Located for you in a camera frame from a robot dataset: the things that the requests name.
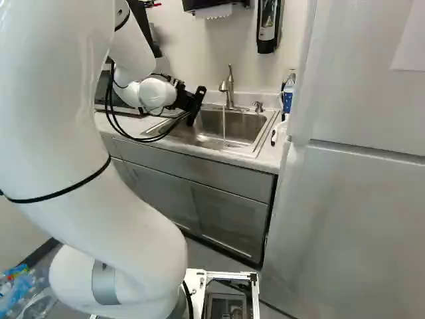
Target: countertop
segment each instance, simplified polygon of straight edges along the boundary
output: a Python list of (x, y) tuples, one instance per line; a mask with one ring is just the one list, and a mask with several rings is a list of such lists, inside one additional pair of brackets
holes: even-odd
[[(133, 118), (129, 116), (117, 116), (118, 122), (121, 127), (131, 136), (139, 137), (140, 133), (151, 128), (152, 126), (166, 120), (154, 116), (146, 116), (144, 118)], [(272, 125), (272, 128), (278, 123), (280, 114)], [(109, 124), (106, 115), (103, 112), (95, 112), (94, 120), (100, 133), (104, 136), (113, 137), (116, 140), (131, 141), (119, 135)], [(284, 134), (279, 136), (278, 142), (275, 146), (270, 144), (272, 137), (272, 130), (270, 129), (268, 137), (264, 140), (260, 153), (256, 158), (248, 158), (237, 154), (230, 154), (221, 152), (219, 150), (210, 150), (199, 146), (192, 146), (181, 143), (172, 138), (163, 138), (158, 142), (149, 143), (147, 145), (154, 148), (161, 148), (163, 150), (170, 150), (173, 152), (196, 156), (198, 158), (205, 158), (207, 160), (219, 161), (263, 171), (265, 173), (279, 174), (280, 161), (282, 159), (283, 144), (285, 140)]]

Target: gray band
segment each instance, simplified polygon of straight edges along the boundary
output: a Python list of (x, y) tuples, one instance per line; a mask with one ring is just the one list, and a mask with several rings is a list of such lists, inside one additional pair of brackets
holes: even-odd
[(115, 290), (115, 269), (101, 261), (94, 261), (92, 292), (97, 302), (103, 305), (120, 304)]

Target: sink basin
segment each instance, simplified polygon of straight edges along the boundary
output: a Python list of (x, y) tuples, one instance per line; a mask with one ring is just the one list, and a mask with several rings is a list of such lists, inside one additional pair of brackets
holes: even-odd
[[(184, 144), (200, 146), (212, 150), (220, 150), (244, 156), (256, 157), (260, 144), (270, 130), (277, 111), (265, 110), (257, 114), (254, 110), (248, 111), (226, 110), (226, 139), (223, 139), (222, 106), (211, 104), (203, 105), (192, 127), (181, 122), (165, 137)], [(166, 120), (142, 134), (157, 136), (165, 132), (173, 120)]]

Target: backsplash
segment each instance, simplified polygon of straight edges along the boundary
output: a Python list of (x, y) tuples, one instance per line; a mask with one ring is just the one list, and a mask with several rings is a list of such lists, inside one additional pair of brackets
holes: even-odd
[(227, 18), (205, 21), (185, 13), (181, 0), (148, 9), (166, 56), (158, 61), (160, 71), (188, 86), (218, 90), (231, 63), (235, 91), (279, 92), (289, 69), (298, 68), (307, 0), (285, 1), (282, 41), (272, 54), (257, 53), (256, 8), (234, 11)]

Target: wall-mounted dispenser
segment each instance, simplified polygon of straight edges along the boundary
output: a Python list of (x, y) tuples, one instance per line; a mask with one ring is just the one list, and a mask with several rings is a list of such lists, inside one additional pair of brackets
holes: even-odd
[(182, 0), (183, 9), (196, 18), (214, 19), (227, 17), (232, 13), (232, 6), (241, 4), (247, 8), (250, 0)]
[(283, 16), (284, 0), (258, 0), (258, 53), (272, 53), (279, 46)]

